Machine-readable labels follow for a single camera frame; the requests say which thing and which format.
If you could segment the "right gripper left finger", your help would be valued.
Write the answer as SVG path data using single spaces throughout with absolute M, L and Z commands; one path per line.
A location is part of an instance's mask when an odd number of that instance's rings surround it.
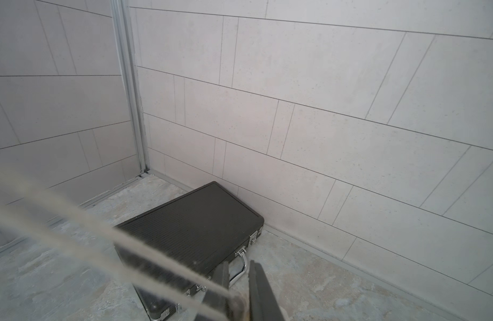
M 229 290 L 229 263 L 222 262 L 219 264 L 214 269 L 210 281 L 225 290 Z M 217 310 L 225 317 L 225 320 L 230 320 L 229 299 L 225 295 L 219 294 L 214 290 L 207 290 L 202 303 Z

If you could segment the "black briefcase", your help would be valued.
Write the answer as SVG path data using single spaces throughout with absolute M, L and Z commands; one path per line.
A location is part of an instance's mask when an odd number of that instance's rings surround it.
M 233 265 L 234 284 L 249 270 L 248 247 L 261 235 L 265 220 L 213 181 L 118 225 L 206 278 L 222 262 Z

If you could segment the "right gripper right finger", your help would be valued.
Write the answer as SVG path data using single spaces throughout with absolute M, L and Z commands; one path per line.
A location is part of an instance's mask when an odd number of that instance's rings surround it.
M 260 263 L 250 261 L 249 311 L 252 321 L 284 321 L 284 315 Z

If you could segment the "cream cloth bag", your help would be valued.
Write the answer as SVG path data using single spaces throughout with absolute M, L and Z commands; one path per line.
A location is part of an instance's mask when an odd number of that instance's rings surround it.
M 52 226 L 25 208 L 0 203 L 0 226 L 26 240 L 17 254 L 0 257 L 0 320 L 145 320 L 134 287 L 198 316 L 228 319 L 226 312 L 122 263 L 117 247 L 205 286 L 209 294 L 225 302 L 237 300 L 225 286 L 110 225 L 104 215 L 86 211 L 17 173 L 0 172 L 0 189 L 21 194 L 32 207 L 61 219 Z

